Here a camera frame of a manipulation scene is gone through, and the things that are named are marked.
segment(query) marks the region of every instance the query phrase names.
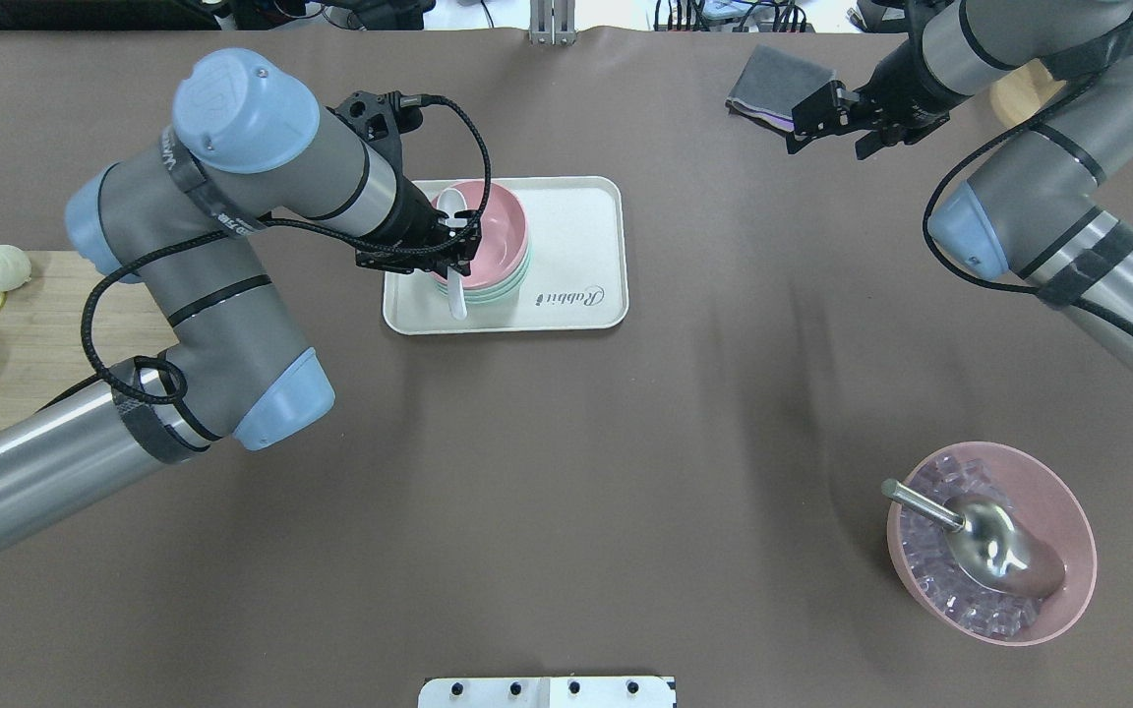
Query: black tape wrap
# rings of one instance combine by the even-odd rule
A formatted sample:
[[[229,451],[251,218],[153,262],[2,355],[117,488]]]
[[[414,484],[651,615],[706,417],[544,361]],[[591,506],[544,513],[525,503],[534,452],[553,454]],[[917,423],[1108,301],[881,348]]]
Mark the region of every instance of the black tape wrap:
[[[1105,184],[1105,181],[1109,179],[1105,173],[1105,168],[1096,161],[1096,157],[1092,157],[1091,153],[1088,153],[1082,145],[1076,143],[1074,138],[1070,138],[1070,136],[1062,134],[1059,130],[1054,129],[1054,127],[1047,123],[1034,125],[1030,130],[1038,133],[1043,136],[1043,138],[1050,139],[1053,145],[1060,147],[1066,153],[1070,153],[1070,157],[1073,157],[1079,165],[1083,165],[1088,173],[1092,176],[1092,179],[1096,180],[1097,185]]]
[[[248,236],[265,230],[265,224],[262,224],[261,220],[240,210],[232,198],[227,197],[225,193],[207,178],[207,171],[204,170],[202,162],[180,139],[177,139],[172,126],[167,127],[160,135],[160,160],[170,179],[174,180],[177,189],[189,197],[201,212],[216,220],[216,223],[229,233]]]
[[[148,364],[148,361],[136,357],[118,362],[112,369],[114,375],[120,377],[121,381],[134,381],[135,389],[140,390],[143,389],[143,379],[140,379],[138,372],[140,370],[139,367],[145,366],[145,364]],[[165,379],[165,377],[163,372],[161,372],[161,381]],[[206,446],[198,447],[195,444],[186,443],[177,434],[177,430],[160,420],[153,407],[150,407],[147,403],[127,398],[127,395],[121,394],[117,390],[112,391],[112,403],[116,407],[118,416],[121,417],[125,428],[130,432],[135,441],[138,441],[139,446],[156,460],[165,463],[165,466],[176,466],[176,463],[189,460],[195,454],[207,450]]]
[[[1127,22],[1110,28],[1096,40],[1040,57],[1039,60],[1047,67],[1051,78],[1070,80],[1089,72],[1102,71],[1130,56],[1133,56],[1133,12]]]
[[[964,41],[966,41],[968,48],[971,49],[973,53],[977,54],[977,58],[981,59],[986,66],[999,69],[999,71],[1012,71],[1012,69],[1021,67],[1021,63],[1005,62],[1003,59],[990,54],[986,50],[986,46],[981,46],[980,41],[977,40],[977,34],[973,33],[973,28],[970,26],[970,22],[968,22],[968,0],[961,0],[961,3],[959,5],[959,23],[961,23],[961,34],[964,35]]]
[[[1051,280],[1039,287],[1034,296],[1053,308],[1067,308],[1082,299],[1084,292],[1107,276],[1132,250],[1133,228],[1125,221],[1118,221],[1096,246],[1083,250]]]

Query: wooden cutting board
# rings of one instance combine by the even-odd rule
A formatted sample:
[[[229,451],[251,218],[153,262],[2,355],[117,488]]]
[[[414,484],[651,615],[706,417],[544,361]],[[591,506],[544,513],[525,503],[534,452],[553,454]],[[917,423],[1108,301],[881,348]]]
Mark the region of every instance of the wooden cutting board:
[[[71,250],[28,250],[33,279],[0,309],[0,430],[25,420],[69,385],[91,376],[82,353],[80,310],[102,280]],[[117,283],[94,314],[94,344],[109,366],[176,344],[147,287]]]

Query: metal ice scoop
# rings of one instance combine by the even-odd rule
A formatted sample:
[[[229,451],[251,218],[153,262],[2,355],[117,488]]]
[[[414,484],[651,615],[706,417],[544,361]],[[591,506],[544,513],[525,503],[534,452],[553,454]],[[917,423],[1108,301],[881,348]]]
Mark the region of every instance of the metal ice scoop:
[[[1065,583],[1065,563],[1056,551],[995,498],[965,494],[943,506],[894,479],[881,483],[881,494],[939,524],[959,568],[989,590],[1042,599]]]

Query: white plastic bracket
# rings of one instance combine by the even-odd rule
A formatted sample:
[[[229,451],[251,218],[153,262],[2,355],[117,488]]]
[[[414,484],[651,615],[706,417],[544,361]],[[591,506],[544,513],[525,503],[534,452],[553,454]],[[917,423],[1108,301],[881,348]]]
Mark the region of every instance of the white plastic bracket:
[[[531,44],[576,44],[576,0],[531,0]]]
[[[418,708],[675,708],[673,676],[431,680]]]

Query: light blue joint cover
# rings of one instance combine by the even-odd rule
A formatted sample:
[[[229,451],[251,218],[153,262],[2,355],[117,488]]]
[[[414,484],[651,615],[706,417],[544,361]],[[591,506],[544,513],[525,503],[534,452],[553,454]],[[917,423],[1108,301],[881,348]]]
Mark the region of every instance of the light blue joint cover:
[[[244,176],[300,155],[320,120],[309,87],[248,49],[220,49],[198,60],[172,108],[177,137],[195,156]]]
[[[929,233],[977,278],[994,280],[1008,272],[1008,258],[973,188],[963,181],[929,216]]]
[[[334,390],[309,347],[282,372],[261,400],[235,427],[235,440],[248,450],[262,450],[300,432],[334,404]]]
[[[103,189],[103,178],[107,178],[113,167],[114,162],[82,185],[63,207],[63,228],[68,230],[68,241],[71,241],[73,248],[77,248],[82,258],[94,264],[94,270],[104,276],[121,267],[121,261],[117,259],[112,247],[108,246],[108,234],[103,233],[103,221],[99,215],[99,194]],[[143,279],[129,274],[121,282],[143,282]]]

